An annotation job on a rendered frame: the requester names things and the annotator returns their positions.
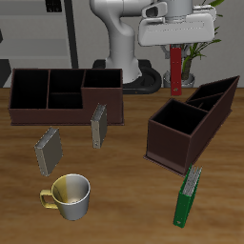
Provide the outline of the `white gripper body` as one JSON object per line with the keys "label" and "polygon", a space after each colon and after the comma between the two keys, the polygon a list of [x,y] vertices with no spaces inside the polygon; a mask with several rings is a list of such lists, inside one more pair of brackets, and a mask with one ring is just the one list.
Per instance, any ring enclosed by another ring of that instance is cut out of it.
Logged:
{"label": "white gripper body", "polygon": [[208,42],[214,39],[216,10],[211,5],[194,6],[193,13],[171,23],[165,16],[143,18],[139,24],[141,46]]}

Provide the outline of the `red book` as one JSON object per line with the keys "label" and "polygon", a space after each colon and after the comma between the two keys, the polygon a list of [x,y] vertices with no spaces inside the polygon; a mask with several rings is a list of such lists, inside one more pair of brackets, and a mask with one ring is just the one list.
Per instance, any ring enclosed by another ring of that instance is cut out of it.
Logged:
{"label": "red book", "polygon": [[181,94],[181,47],[170,45],[171,95]]}

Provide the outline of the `grey book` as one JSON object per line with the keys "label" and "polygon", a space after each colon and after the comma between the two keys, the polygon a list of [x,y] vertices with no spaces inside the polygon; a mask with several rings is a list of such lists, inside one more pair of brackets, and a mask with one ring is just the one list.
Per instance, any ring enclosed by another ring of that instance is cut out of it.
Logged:
{"label": "grey book", "polygon": [[40,173],[49,176],[63,156],[59,130],[53,127],[34,146]]}
{"label": "grey book", "polygon": [[98,104],[91,118],[92,146],[100,149],[107,133],[107,106]]}

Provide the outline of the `pot plant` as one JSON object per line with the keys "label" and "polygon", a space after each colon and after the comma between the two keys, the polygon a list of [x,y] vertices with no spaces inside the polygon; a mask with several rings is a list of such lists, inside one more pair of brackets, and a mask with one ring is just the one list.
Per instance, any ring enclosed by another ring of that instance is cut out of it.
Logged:
{"label": "pot plant", "polygon": [[[208,5],[212,7],[216,7],[220,5],[224,0],[214,0]],[[182,88],[192,88],[194,85],[194,75],[190,73],[192,61],[194,58],[199,56],[200,60],[203,56],[206,57],[206,55],[202,54],[201,51],[208,47],[211,44],[220,42],[220,39],[214,38],[210,42],[198,42],[193,43],[190,46],[190,49],[187,51],[187,53],[181,52],[181,86]],[[163,87],[164,88],[170,88],[171,87],[171,72],[166,71],[163,75]]]}

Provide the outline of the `grey shelf unit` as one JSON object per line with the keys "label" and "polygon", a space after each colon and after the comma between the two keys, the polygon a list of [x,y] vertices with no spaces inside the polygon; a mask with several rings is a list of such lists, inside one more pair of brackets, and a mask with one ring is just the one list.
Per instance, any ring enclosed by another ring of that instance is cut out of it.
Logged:
{"label": "grey shelf unit", "polygon": [[77,69],[72,0],[0,0],[0,59]]}

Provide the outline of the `yellow and white mug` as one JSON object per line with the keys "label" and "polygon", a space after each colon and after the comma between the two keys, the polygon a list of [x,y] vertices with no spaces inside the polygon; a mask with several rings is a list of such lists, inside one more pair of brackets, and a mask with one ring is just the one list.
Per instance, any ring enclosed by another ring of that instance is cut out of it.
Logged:
{"label": "yellow and white mug", "polygon": [[91,185],[83,175],[70,173],[56,179],[50,190],[39,194],[46,209],[58,210],[70,221],[82,218],[89,208]]}

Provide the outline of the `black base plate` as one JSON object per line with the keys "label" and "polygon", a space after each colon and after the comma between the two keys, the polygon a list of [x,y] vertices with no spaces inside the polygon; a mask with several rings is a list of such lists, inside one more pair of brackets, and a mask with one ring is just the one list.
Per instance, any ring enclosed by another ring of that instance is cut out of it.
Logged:
{"label": "black base plate", "polygon": [[123,94],[151,94],[161,87],[161,76],[152,68],[149,60],[119,62],[108,58],[96,60],[86,73],[84,85],[101,90],[107,96]]}

